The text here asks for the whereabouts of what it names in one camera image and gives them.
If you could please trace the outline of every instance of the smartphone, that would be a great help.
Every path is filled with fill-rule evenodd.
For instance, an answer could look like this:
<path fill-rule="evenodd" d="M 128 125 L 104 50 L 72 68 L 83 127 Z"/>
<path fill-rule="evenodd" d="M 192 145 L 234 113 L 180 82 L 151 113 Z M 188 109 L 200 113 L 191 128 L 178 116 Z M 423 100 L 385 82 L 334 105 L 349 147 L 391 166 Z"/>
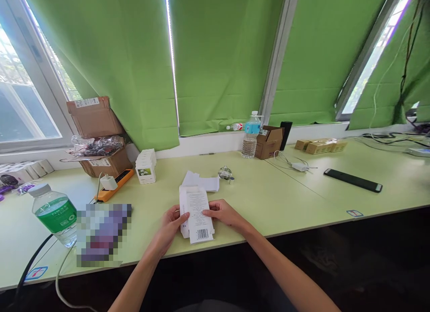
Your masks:
<path fill-rule="evenodd" d="M 324 172 L 324 175 L 327 175 L 329 177 L 341 180 L 343 182 L 347 182 L 347 183 L 353 184 L 355 186 L 359 186 L 359 187 L 361 187 L 363 189 L 366 189 L 366 190 L 369 190 L 369 191 L 373 191 L 373 192 L 376 192 L 376 193 L 379 193 L 382 190 L 382 184 L 375 183 L 375 182 L 372 182 L 372 181 L 368 181 L 368 180 L 365 180 L 365 179 L 362 179 L 362 178 L 358 178 L 358 177 L 355 177 L 353 175 L 349 175 L 349 174 L 346 174 L 346 173 L 343 173 L 343 172 L 340 172 L 340 171 L 336 171 L 336 170 L 333 170 L 333 169 L 327 169 Z"/>

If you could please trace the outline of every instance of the light green desk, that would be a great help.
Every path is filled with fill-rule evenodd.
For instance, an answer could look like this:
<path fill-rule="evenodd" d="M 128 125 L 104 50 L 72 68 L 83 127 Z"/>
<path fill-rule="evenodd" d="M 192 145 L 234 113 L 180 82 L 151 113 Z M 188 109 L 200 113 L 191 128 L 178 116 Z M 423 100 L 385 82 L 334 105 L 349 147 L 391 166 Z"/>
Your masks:
<path fill-rule="evenodd" d="M 161 215 L 179 202 L 179 185 L 187 170 L 200 173 L 202 177 L 213 177 L 224 165 L 233 171 L 235 184 L 230 186 L 225 181 L 220 181 L 220 190 L 208 193 L 209 200 L 226 199 L 267 237 L 352 218 L 267 162 L 244 159 L 239 152 L 163 159 L 157 161 L 156 183 L 140 185 L 134 175 L 109 201 L 131 203 L 134 207 L 131 227 L 122 248 L 119 249 L 117 259 L 123 261 L 123 265 L 135 264 L 140 260 L 158 229 Z M 95 194 L 97 179 L 88 177 L 81 169 L 70 169 L 53 172 L 44 182 L 48 182 L 52 189 L 68 194 L 79 209 Z M 0 265 L 8 266 L 3 277 L 0 277 L 0 289 L 17 285 L 29 258 L 49 235 L 32 215 L 32 199 L 29 195 L 7 197 L 6 201 L 0 204 L 0 228 L 3 234 Z M 214 227 L 215 241 L 207 243 L 190 245 L 189 239 L 183 239 L 178 233 L 166 257 L 244 241 L 239 234 L 219 221 L 215 222 Z M 65 247 L 56 242 L 41 259 L 39 255 L 34 267 L 48 266 L 48 270 L 40 279 L 30 282 L 54 279 L 66 251 Z M 61 274 L 72 276 L 96 270 L 100 269 L 77 268 L 73 249 Z"/>
<path fill-rule="evenodd" d="M 313 173 L 282 170 L 271 165 L 272 160 L 248 160 L 239 152 L 157 161 L 156 183 L 140 185 L 134 176 L 109 201 L 131 203 L 134 207 L 131 227 L 117 259 L 123 261 L 123 265 L 140 260 L 158 229 L 161 215 L 179 202 L 179 185 L 187 170 L 200 173 L 202 177 L 213 177 L 220 167 L 231 168 L 235 184 L 230 186 L 221 181 L 218 192 L 208 193 L 209 200 L 226 199 L 266 237 L 350 221 L 354 219 L 346 213 L 350 209 L 370 217 L 418 208 L 430 202 L 429 160 L 372 150 L 352 142 L 343 153 L 313 156 L 287 146 L 286 154 L 296 155 L 319 168 Z M 376 194 L 325 177 L 322 173 L 327 168 L 381 183 L 383 191 Z M 81 169 L 53 172 L 44 182 L 66 193 L 78 209 L 91 201 L 97 187 L 97 179 L 88 177 Z M 29 195 L 7 195 L 0 203 L 0 290 L 16 287 L 28 260 L 49 235 L 31 213 L 31 205 Z M 219 221 L 214 227 L 215 240 L 207 243 L 190 245 L 189 239 L 183 239 L 178 233 L 166 257 L 244 241 Z M 54 279 L 66 252 L 65 247 L 51 239 L 33 266 L 48 266 L 48 270 L 40 279 L 28 283 Z M 77 268 L 73 249 L 61 275 L 98 270 L 102 268 Z"/>
<path fill-rule="evenodd" d="M 374 217 L 430 204 L 430 158 L 375 150 L 354 140 L 348 140 L 345 151 L 338 153 L 311 155 L 294 149 L 294 145 L 287 145 L 283 153 L 290 162 L 300 162 L 298 157 L 318 168 L 307 173 L 279 170 L 343 210 L 355 209 L 365 217 Z M 266 161 L 288 167 L 273 158 Z M 324 176 L 326 169 L 380 183 L 382 192 Z"/>

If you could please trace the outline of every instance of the plastic water bottle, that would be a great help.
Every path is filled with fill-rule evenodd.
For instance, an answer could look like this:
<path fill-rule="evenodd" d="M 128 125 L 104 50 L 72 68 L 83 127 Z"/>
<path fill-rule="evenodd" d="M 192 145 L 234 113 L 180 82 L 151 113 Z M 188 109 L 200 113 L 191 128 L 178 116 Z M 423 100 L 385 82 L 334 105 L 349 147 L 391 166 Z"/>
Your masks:
<path fill-rule="evenodd" d="M 260 119 L 258 111 L 253 111 L 249 121 L 245 124 L 245 138 L 242 144 L 242 156 L 245 158 L 254 158 L 255 148 L 257 147 L 257 136 L 260 132 Z"/>
<path fill-rule="evenodd" d="M 227 126 L 226 127 L 227 130 L 230 130 L 232 128 L 233 128 L 234 131 L 242 130 L 243 124 L 242 123 L 236 123 L 236 124 L 233 124 L 233 126 Z"/>
<path fill-rule="evenodd" d="M 76 239 L 76 208 L 67 195 L 51 190 L 47 183 L 32 187 L 33 213 L 66 247 Z"/>

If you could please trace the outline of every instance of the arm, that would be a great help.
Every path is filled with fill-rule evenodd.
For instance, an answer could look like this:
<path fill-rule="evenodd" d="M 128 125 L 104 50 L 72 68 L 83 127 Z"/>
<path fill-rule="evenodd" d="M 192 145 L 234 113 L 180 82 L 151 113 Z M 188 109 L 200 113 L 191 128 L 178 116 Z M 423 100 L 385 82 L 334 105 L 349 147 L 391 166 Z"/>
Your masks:
<path fill-rule="evenodd" d="M 209 202 L 203 214 L 221 220 L 240 233 L 270 271 L 299 312 L 333 311 L 338 307 L 300 268 L 287 259 L 225 200 Z"/>
<path fill-rule="evenodd" d="M 146 290 L 161 257 L 169 249 L 176 231 L 189 217 L 189 212 L 180 216 L 179 205 L 171 207 L 162 217 L 162 226 L 155 234 L 142 259 L 136 265 L 109 312 L 140 310 Z"/>

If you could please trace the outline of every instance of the barcode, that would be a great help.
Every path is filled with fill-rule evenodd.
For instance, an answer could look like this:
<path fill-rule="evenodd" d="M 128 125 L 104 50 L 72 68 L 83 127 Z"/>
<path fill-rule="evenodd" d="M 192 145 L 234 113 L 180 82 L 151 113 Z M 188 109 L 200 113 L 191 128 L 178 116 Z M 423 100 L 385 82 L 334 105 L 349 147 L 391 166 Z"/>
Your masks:
<path fill-rule="evenodd" d="M 197 230 L 197 240 L 206 239 L 209 235 L 207 234 L 207 229 Z"/>

